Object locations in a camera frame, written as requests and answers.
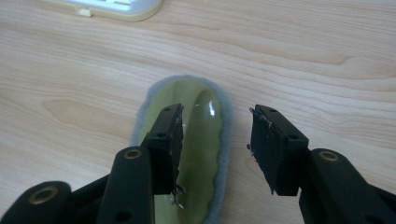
wood grain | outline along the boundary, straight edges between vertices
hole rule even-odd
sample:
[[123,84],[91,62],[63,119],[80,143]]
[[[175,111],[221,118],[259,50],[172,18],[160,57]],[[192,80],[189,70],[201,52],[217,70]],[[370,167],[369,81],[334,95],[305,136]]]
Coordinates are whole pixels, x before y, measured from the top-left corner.
[[232,98],[221,223],[303,223],[272,196],[246,148],[248,108],[277,108],[310,139],[396,193],[394,1],[166,0],[128,23],[39,1],[0,2],[0,216],[47,180],[73,189],[109,172],[148,88],[208,77]]

glossy surface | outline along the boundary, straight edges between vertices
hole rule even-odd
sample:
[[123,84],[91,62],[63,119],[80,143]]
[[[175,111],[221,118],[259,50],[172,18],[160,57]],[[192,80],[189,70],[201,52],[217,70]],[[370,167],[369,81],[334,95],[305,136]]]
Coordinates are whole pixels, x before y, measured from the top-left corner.
[[139,142],[149,132],[162,108],[182,103],[183,151],[177,183],[187,195],[179,201],[185,209],[171,204],[173,196],[155,196],[156,223],[202,223],[215,193],[222,126],[218,96],[205,83],[182,78],[165,84],[152,97],[145,113]]

wooden table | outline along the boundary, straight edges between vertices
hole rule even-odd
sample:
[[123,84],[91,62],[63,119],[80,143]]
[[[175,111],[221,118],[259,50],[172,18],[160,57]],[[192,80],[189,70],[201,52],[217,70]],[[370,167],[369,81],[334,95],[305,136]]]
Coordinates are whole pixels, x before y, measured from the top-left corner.
[[396,193],[394,1],[165,0],[123,22],[2,0],[0,48],[0,216],[40,182],[77,189],[107,174],[148,88],[182,74],[233,101],[221,223],[303,223],[246,150],[255,104]]

white object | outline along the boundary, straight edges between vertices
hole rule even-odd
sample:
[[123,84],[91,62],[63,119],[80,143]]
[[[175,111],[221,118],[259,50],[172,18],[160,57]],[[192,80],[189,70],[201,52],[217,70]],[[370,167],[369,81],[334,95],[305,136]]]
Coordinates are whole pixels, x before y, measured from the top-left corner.
[[157,13],[163,0],[42,0],[73,8],[78,15],[103,16],[122,21],[142,21]]

